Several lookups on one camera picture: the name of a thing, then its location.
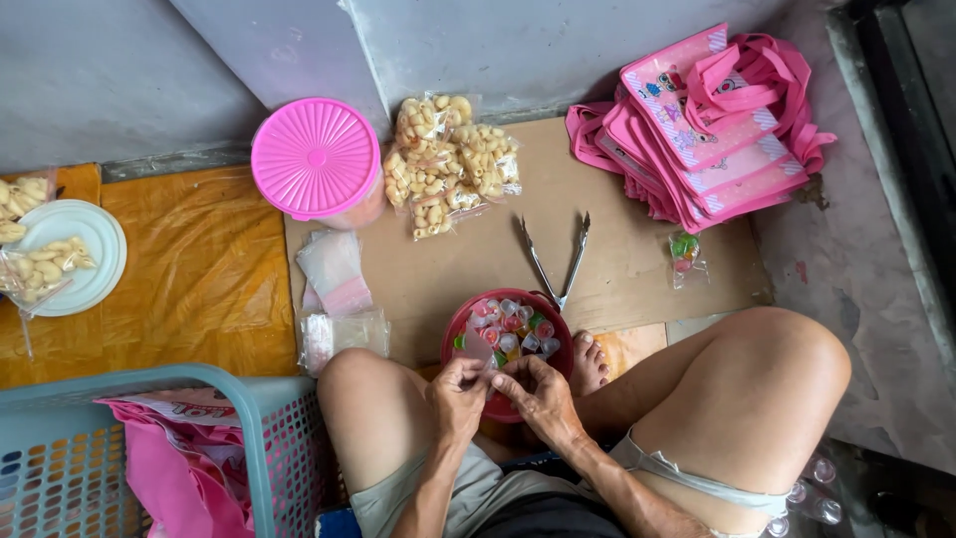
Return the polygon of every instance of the grey wall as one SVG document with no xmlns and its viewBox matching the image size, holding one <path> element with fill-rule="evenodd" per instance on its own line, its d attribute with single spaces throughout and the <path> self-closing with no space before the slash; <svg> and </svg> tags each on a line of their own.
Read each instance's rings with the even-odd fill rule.
<svg viewBox="0 0 956 538">
<path fill-rule="evenodd" d="M 720 22 L 752 32 L 789 1 L 344 0 L 393 110 L 433 89 L 494 115 L 609 95 L 624 64 Z"/>
<path fill-rule="evenodd" d="M 265 115 L 166 0 L 0 2 L 0 172 L 247 141 Z"/>
<path fill-rule="evenodd" d="M 826 203 L 753 216 L 774 299 L 846 346 L 850 387 L 828 433 L 956 474 L 956 370 L 924 245 L 851 28 L 827 30 L 826 0 L 798 0 L 768 28 L 813 70 L 808 96 L 823 131 Z"/>
<path fill-rule="evenodd" d="M 391 123 L 349 15 L 334 0 L 170 0 L 270 110 L 306 97 L 355 106 L 380 138 Z"/>
</svg>

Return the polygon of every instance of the stack of plastic bags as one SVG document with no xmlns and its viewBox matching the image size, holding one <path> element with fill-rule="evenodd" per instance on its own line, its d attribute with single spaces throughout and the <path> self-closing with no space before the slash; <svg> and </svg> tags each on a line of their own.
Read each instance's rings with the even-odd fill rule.
<svg viewBox="0 0 956 538">
<path fill-rule="evenodd" d="M 822 168 L 820 146 L 837 137 L 811 123 L 809 77 L 793 44 L 728 45 L 722 24 L 625 66 L 614 102 L 572 106 L 572 152 L 694 234 L 790 200 Z"/>
<path fill-rule="evenodd" d="M 348 347 L 366 347 L 387 357 L 391 324 L 381 308 L 372 305 L 355 232 L 312 232 L 295 261 L 308 281 L 303 308 L 316 311 L 301 322 L 299 366 L 318 377 L 329 360 Z"/>
<path fill-rule="evenodd" d="M 125 425 L 126 482 L 150 537 L 253 538 L 239 416 L 211 387 L 98 400 Z"/>
</svg>

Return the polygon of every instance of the person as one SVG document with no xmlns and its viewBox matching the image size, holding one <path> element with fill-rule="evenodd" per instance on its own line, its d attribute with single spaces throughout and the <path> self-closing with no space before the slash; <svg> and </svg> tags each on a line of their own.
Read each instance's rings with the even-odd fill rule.
<svg viewBox="0 0 956 538">
<path fill-rule="evenodd" d="M 773 307 L 727 316 L 611 383 L 589 333 L 574 355 L 568 381 L 530 356 L 494 374 L 456 359 L 431 383 L 367 349 L 334 357 L 318 400 L 362 535 L 757 536 L 850 377 L 832 333 Z M 503 475 L 513 453 L 477 433 L 489 385 L 581 482 Z"/>
</svg>

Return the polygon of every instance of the grey shorts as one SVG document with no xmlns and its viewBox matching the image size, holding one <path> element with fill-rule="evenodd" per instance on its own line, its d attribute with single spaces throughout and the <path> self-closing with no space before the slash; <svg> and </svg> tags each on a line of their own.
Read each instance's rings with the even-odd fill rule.
<svg viewBox="0 0 956 538">
<path fill-rule="evenodd" d="M 787 511 L 786 494 L 751 493 L 725 483 L 681 472 L 677 465 L 667 461 L 660 452 L 645 454 L 634 444 L 630 434 L 628 432 L 608 453 L 629 471 L 648 471 L 725 501 L 773 516 Z M 349 498 L 363 537 L 385 538 L 391 534 L 405 503 L 415 490 L 423 464 L 424 454 L 407 461 L 385 480 Z M 444 537 L 467 538 L 492 514 L 511 501 L 532 493 L 548 491 L 576 493 L 599 503 L 603 502 L 585 481 L 574 484 L 537 471 L 515 471 L 505 476 L 501 467 L 491 461 L 482 449 L 471 443 L 455 477 L 451 503 L 448 505 L 445 519 Z"/>
</svg>

